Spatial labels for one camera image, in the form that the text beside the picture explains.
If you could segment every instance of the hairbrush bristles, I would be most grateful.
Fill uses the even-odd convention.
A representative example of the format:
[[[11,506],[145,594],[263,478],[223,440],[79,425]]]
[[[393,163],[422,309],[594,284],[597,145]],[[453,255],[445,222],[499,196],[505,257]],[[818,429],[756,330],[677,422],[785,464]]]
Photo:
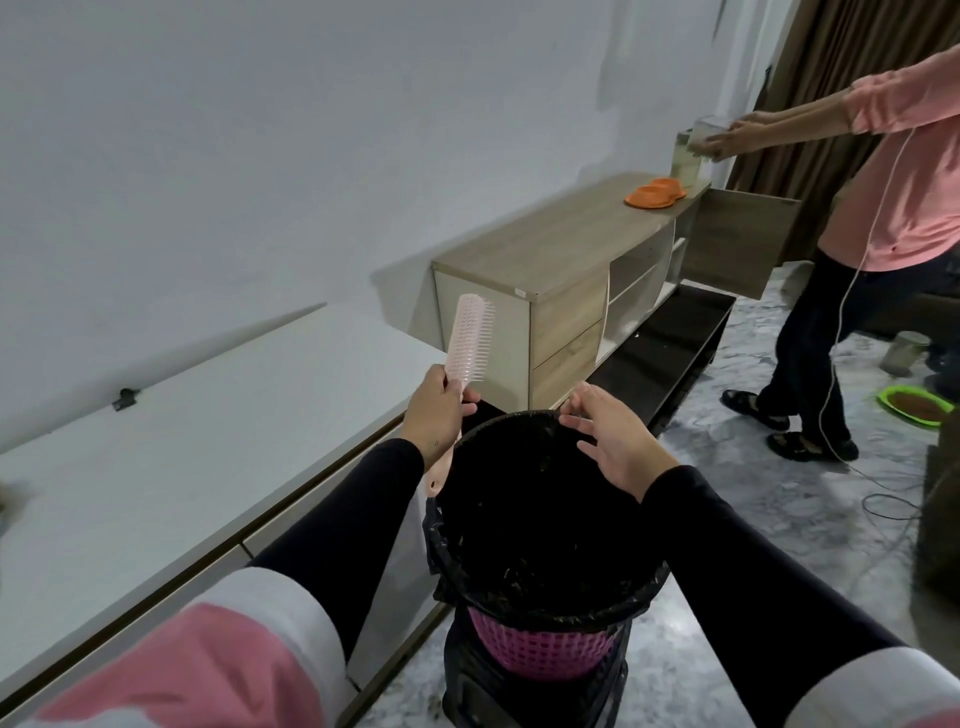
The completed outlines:
[[[457,302],[457,317],[446,348],[446,378],[459,379],[465,387],[472,381],[482,381],[492,336],[493,304],[474,293],[465,293]]]

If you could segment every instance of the orange pet bowl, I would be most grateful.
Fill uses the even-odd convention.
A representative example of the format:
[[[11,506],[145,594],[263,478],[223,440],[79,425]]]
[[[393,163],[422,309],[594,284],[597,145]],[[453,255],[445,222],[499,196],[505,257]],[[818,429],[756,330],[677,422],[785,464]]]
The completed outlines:
[[[680,186],[680,180],[674,177],[658,177],[650,182],[650,185],[662,187],[674,200],[681,200],[686,197],[685,190]]]
[[[644,184],[629,194],[624,202],[630,207],[639,207],[640,209],[660,209],[661,207],[670,207],[676,199],[662,186]]]

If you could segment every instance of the hand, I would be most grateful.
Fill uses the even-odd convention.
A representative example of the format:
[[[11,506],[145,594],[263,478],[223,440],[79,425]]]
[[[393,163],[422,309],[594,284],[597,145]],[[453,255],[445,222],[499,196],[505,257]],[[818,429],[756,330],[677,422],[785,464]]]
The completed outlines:
[[[713,161],[755,152],[766,146],[763,137],[765,129],[763,124],[751,121],[733,122],[726,132],[704,139],[702,144],[697,145],[697,152]]]
[[[680,465],[630,407],[600,387],[581,382],[560,411],[561,425],[597,441],[581,440],[577,447],[596,460],[609,482],[637,500],[658,477]]]
[[[423,384],[414,392],[407,405],[400,437],[417,446],[423,455],[426,472],[440,459],[460,433],[465,417],[477,411],[480,395],[454,379],[446,382],[441,364],[434,364],[423,378]]]

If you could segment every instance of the sandal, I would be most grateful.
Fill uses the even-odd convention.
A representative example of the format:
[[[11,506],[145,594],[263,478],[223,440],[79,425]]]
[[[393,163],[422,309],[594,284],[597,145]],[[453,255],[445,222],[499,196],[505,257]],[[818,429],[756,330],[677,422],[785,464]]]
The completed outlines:
[[[828,463],[849,463],[860,456],[860,450],[853,440],[835,444],[833,449],[821,447],[807,440],[801,432],[784,432],[780,435],[768,435],[767,447],[780,457],[798,463],[814,461]]]
[[[785,432],[790,429],[790,418],[785,416],[765,415],[756,408],[756,395],[742,389],[728,389],[720,395],[720,403],[733,410],[738,415],[753,417],[761,425],[770,429]]]

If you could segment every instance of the pink basket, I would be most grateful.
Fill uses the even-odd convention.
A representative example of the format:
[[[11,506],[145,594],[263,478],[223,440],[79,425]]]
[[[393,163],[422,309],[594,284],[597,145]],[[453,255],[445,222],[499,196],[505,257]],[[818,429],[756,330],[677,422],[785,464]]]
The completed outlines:
[[[582,677],[613,648],[616,634],[606,632],[524,632],[505,627],[469,608],[470,621],[493,658],[527,680],[558,682]]]

